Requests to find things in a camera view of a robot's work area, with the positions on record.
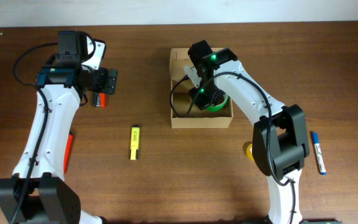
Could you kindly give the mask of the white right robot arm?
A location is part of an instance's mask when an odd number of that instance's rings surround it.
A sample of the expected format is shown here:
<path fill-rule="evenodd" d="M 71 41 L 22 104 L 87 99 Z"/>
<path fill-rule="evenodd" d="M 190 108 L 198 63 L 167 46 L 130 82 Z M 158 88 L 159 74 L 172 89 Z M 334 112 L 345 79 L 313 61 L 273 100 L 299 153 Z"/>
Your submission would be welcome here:
<path fill-rule="evenodd" d="M 188 56 L 194 65 L 191 103 L 205 110 L 228 96 L 253 125 L 252 157 L 268 181 L 268 222 L 301 223 L 298 188 L 310 153 L 303 110 L 267 93 L 229 48 L 213 51 L 202 40 L 189 48 Z"/>

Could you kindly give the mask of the green tape roll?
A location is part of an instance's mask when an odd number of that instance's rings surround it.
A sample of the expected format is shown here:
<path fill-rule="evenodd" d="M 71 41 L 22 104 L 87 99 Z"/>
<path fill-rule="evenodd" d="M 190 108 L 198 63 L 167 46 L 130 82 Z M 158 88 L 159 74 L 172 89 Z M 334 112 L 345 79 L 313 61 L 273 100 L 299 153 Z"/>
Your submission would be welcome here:
<path fill-rule="evenodd" d="M 212 105 L 208 106 L 206 108 L 206 110 L 210 111 L 210 112 L 217 112 L 217 111 L 221 110 L 225 106 L 225 104 L 227 103 L 227 101 L 229 99 L 229 96 L 227 94 L 224 94 L 223 97 L 224 97 L 224 99 L 223 99 L 222 103 L 215 105 L 215 106 L 212 106 Z"/>

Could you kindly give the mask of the black and red stapler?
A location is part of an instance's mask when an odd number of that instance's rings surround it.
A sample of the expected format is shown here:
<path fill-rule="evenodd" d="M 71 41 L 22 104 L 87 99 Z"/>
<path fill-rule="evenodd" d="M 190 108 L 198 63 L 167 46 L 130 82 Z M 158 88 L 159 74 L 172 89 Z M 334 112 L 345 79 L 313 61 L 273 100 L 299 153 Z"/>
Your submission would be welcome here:
<path fill-rule="evenodd" d="M 106 95 L 104 93 L 94 93 L 93 106 L 98 108 L 106 107 Z"/>

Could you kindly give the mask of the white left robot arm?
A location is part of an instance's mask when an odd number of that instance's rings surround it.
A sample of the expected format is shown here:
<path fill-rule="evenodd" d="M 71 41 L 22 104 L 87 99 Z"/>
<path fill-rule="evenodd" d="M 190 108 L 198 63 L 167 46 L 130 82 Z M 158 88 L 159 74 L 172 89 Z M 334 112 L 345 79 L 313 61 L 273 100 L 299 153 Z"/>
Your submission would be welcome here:
<path fill-rule="evenodd" d="M 9 223 L 105 223 L 81 207 L 64 182 L 68 138 L 87 91 L 114 94 L 117 70 L 100 66 L 106 43 L 88 33 L 58 33 L 58 52 L 37 73 L 37 108 L 23 154 L 12 176 L 0 179 L 0 209 Z"/>

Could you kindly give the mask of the blue whiteboard marker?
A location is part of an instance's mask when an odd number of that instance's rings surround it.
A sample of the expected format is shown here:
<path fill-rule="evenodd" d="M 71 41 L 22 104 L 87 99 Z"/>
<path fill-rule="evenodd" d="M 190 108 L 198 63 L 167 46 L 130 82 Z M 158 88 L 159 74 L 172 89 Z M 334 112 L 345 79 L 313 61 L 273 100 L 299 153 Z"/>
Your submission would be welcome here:
<path fill-rule="evenodd" d="M 324 166 L 323 155 L 322 155 L 322 151 L 321 151 L 321 147 L 320 147 L 320 143 L 319 143 L 318 134 L 316 132 L 312 132 L 312 141 L 313 141 L 314 151 L 316 153 L 316 160 L 318 163 L 319 173 L 321 175 L 326 175 L 327 172 L 326 172 L 326 168 Z"/>

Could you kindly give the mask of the small yellow tape roll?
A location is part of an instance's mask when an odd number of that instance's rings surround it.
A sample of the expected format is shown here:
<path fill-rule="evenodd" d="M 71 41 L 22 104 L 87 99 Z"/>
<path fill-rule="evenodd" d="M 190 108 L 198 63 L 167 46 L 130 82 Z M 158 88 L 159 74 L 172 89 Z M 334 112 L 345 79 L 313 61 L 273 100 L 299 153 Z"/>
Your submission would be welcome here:
<path fill-rule="evenodd" d="M 254 161 L 254 157 L 253 157 L 253 154 L 252 154 L 252 143 L 250 143 L 247 147 L 246 147 L 246 156 Z"/>

